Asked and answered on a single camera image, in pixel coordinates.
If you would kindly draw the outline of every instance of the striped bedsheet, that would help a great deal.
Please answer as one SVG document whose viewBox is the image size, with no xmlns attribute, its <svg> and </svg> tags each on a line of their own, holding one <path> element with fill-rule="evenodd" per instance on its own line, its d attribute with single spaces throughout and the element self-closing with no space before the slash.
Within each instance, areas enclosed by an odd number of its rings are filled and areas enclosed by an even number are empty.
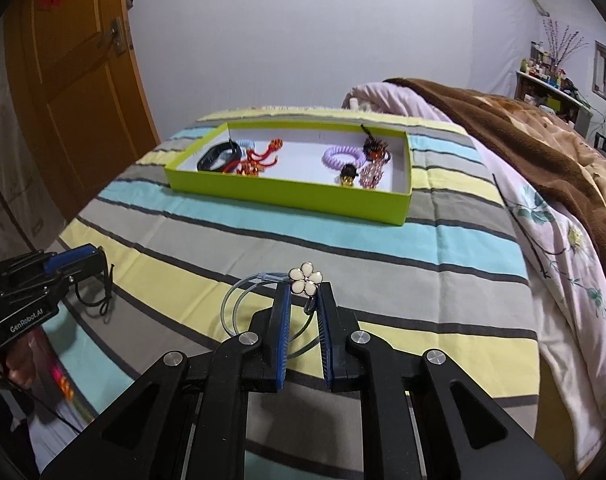
<svg viewBox="0 0 606 480">
<path fill-rule="evenodd" d="M 173 192 L 163 165 L 231 118 L 310 117 L 404 128 L 413 150 L 406 223 L 389 226 Z M 312 261 L 363 329 L 421 354 L 441 348 L 529 433 L 538 345 L 526 268 L 491 176 L 459 126 L 348 110 L 242 110 L 179 132 L 110 183 L 54 250 L 92 243 L 114 264 L 108 320 L 66 300 L 45 328 L 78 395 L 100 413 L 164 352 L 209 351 L 231 284 Z M 240 326 L 271 305 L 247 295 Z M 86 300 L 102 291 L 91 284 Z M 292 310 L 292 330 L 305 320 Z M 317 335 L 312 323 L 294 351 Z M 318 347 L 288 364 L 277 396 L 251 394 L 246 478 L 362 478 L 360 405 L 324 387 Z"/>
</svg>

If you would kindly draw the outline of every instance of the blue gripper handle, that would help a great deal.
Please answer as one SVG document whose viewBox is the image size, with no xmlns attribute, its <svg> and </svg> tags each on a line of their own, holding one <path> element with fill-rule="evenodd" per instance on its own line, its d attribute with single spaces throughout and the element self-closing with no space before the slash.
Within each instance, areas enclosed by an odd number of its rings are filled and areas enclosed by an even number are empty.
<svg viewBox="0 0 606 480">
<path fill-rule="evenodd" d="M 69 264 L 73 264 L 78 260 L 91 256 L 92 254 L 96 253 L 96 251 L 96 247 L 94 247 L 92 244 L 82 245 L 75 249 L 70 249 L 64 253 L 52 256 L 43 265 L 43 270 L 45 270 L 45 274 L 52 274 L 61 267 L 68 266 Z"/>
</svg>

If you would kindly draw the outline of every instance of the white wall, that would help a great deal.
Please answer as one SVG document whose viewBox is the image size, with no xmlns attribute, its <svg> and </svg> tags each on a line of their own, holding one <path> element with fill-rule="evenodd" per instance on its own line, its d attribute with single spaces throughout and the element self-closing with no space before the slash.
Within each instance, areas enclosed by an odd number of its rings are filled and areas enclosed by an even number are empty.
<svg viewBox="0 0 606 480">
<path fill-rule="evenodd" d="M 340 107 L 365 82 L 470 77 L 472 0 L 134 0 L 129 17 L 161 138 L 224 108 Z"/>
</svg>

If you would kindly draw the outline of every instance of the bed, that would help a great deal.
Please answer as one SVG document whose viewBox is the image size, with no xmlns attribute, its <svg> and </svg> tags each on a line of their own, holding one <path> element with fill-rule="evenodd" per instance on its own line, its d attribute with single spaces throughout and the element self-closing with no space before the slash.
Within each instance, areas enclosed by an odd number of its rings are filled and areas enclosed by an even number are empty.
<svg viewBox="0 0 606 480">
<path fill-rule="evenodd" d="M 406 223 L 312 214 L 173 192 L 164 164 L 230 119 L 323 118 L 407 131 L 413 194 Z M 238 279 L 312 261 L 337 303 L 395 348 L 441 348 L 530 435 L 539 394 L 537 318 L 528 269 L 491 174 L 455 124 L 350 110 L 262 108 L 197 121 L 116 178 L 61 233 L 52 250 L 102 246 L 114 267 L 112 309 L 101 317 L 73 295 L 44 325 L 67 394 L 59 412 L 86 424 L 164 352 L 209 351 L 226 335 L 220 301 Z M 100 297 L 98 283 L 81 297 Z M 240 325 L 270 306 L 250 294 Z M 304 322 L 292 311 L 292 330 Z M 316 335 L 312 327 L 293 348 Z M 51 378 L 36 386 L 52 389 Z M 294 425 L 297 432 L 289 431 Z M 31 425 L 39 468 L 72 435 L 39 413 Z M 250 396 L 246 478 L 362 478 L 358 399 L 331 394 L 318 347 L 288 364 L 278 396 Z"/>
<path fill-rule="evenodd" d="M 567 478 L 599 478 L 606 471 L 599 469 L 606 460 L 594 460 L 606 454 L 606 160 L 537 108 L 433 82 L 361 85 L 344 107 L 457 123 L 470 133 L 528 263 L 542 356 L 536 440 Z"/>
</svg>

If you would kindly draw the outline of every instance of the floral pattern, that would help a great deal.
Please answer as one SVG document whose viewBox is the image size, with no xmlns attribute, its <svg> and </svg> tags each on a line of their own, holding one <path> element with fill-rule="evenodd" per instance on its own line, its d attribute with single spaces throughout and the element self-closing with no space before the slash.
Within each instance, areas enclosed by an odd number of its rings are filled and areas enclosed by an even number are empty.
<svg viewBox="0 0 606 480">
<path fill-rule="evenodd" d="M 554 222 L 554 215 L 549 210 L 545 199 L 531 186 L 523 186 L 524 204 L 512 203 L 508 205 L 510 212 L 517 217 L 531 220 L 537 225 Z"/>
<path fill-rule="evenodd" d="M 550 211 L 545 199 L 531 186 L 523 186 L 522 197 L 519 202 L 512 202 L 501 195 L 505 202 L 508 211 L 516 221 L 516 224 L 520 227 L 521 231 L 528 239 L 529 245 L 534 252 L 534 256 L 538 260 L 540 270 L 543 277 L 546 280 L 552 278 L 551 272 L 555 272 L 563 279 L 567 280 L 572 286 L 582 288 L 590 302 L 594 306 L 594 313 L 597 318 L 606 320 L 606 306 L 603 302 L 603 291 L 600 288 L 585 286 L 581 283 L 580 278 L 573 278 L 567 272 L 562 270 L 558 264 L 557 257 L 562 254 L 569 253 L 571 256 L 575 256 L 584 248 L 584 240 L 580 229 L 574 224 L 570 224 L 566 239 L 567 247 L 562 248 L 561 251 L 553 252 L 546 250 L 541 244 L 539 244 L 534 237 L 525 229 L 521 219 L 531 221 L 536 225 L 544 225 L 546 223 L 556 222 L 554 214 Z"/>
</svg>

